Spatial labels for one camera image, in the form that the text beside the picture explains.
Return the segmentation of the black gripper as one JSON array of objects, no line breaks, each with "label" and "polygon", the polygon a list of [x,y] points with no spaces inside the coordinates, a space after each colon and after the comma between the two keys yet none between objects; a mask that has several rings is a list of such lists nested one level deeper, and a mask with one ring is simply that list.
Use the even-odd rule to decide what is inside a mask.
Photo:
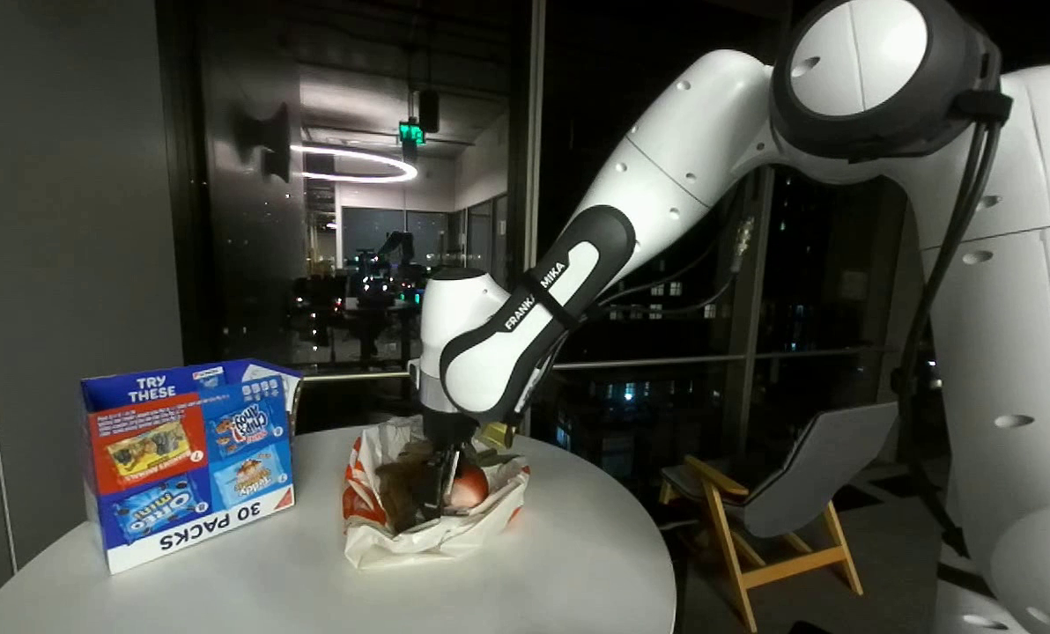
[{"label": "black gripper", "polygon": [[456,412],[430,412],[427,416],[427,440],[434,442],[434,453],[436,453],[439,497],[444,498],[452,497],[456,470],[461,464],[476,464],[467,456],[473,432],[476,432],[476,422],[467,416],[456,416]]}]

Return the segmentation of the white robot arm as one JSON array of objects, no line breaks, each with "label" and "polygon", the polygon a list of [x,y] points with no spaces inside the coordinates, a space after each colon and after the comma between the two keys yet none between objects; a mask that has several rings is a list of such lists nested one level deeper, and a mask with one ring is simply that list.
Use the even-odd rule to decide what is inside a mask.
[{"label": "white robot arm", "polygon": [[753,172],[914,275],[893,399],[914,416],[937,361],[949,525],[978,577],[954,609],[1050,634],[1050,63],[1006,70],[949,0],[824,0],[772,60],[682,65],[521,281],[430,289],[423,403],[466,428],[528,409],[571,327]]}]

